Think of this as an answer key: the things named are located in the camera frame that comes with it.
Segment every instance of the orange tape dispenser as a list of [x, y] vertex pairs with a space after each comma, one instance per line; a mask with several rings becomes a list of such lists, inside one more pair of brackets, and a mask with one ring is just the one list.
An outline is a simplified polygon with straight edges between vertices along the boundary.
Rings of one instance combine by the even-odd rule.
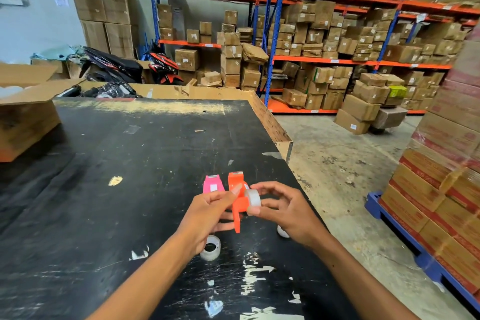
[[243, 180], [243, 171], [228, 174], [228, 189], [231, 191], [238, 184], [242, 185], [237, 199], [232, 204], [233, 223], [235, 232], [240, 233], [240, 214], [247, 211], [249, 206], [261, 206], [262, 201], [257, 190], [250, 189]]

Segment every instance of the blue pallet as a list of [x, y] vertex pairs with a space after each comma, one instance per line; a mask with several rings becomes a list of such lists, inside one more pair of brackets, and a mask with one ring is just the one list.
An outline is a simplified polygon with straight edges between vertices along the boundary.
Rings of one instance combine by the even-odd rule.
[[463, 287], [460, 282], [457, 281], [432, 255], [430, 255], [423, 245], [421, 245], [417, 239], [412, 237], [412, 235], [407, 232], [397, 220], [387, 212], [387, 210], [380, 206], [378, 200], [381, 195], [381, 191], [370, 192], [367, 195], [365, 208], [368, 212], [372, 214], [375, 219], [381, 219], [383, 214], [384, 218], [404, 236], [407, 242], [420, 252], [420, 254], [415, 257], [415, 263], [417, 263], [417, 266], [420, 267], [432, 281], [441, 283], [442, 279], [445, 279], [458, 291], [459, 295], [463, 297], [466, 302], [468, 302], [476, 311], [480, 312], [480, 303], [473, 297], [473, 295], [469, 293], [465, 287]]

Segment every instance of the concrete floor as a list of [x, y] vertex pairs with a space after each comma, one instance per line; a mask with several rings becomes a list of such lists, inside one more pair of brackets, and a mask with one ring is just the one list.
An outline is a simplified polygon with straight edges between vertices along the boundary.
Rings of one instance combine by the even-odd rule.
[[473, 319], [363, 207], [368, 192], [387, 185], [421, 117], [407, 117], [393, 134], [383, 135], [352, 135], [333, 123], [332, 116], [275, 117], [294, 141], [291, 170], [345, 248], [421, 319]]

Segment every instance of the open cardboard box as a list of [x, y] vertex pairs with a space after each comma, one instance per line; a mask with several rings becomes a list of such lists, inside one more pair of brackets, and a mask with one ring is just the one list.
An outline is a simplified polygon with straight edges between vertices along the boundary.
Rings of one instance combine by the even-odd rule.
[[[104, 82], [83, 81], [82, 90], [105, 85]], [[137, 94], [152, 99], [198, 99], [198, 100], [248, 100], [251, 108], [275, 143], [282, 158], [288, 163], [293, 141], [277, 122], [273, 114], [253, 91], [242, 91], [231, 87], [199, 87], [175, 85], [130, 84]]]
[[11, 162], [60, 123], [52, 99], [83, 79], [54, 79], [58, 66], [0, 63], [0, 87], [24, 90], [0, 98], [0, 162]]

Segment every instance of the fingernail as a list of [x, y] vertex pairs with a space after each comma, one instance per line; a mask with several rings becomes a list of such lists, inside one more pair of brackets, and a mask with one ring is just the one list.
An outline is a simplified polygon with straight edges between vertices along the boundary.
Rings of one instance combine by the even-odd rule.
[[260, 206], [249, 206], [247, 208], [247, 214], [250, 214], [250, 215], [260, 214]]
[[238, 185], [236, 185], [233, 189], [232, 189], [232, 194], [235, 195], [235, 196], [238, 196], [238, 194], [240, 193], [240, 190], [242, 189], [242, 184], [239, 183]]

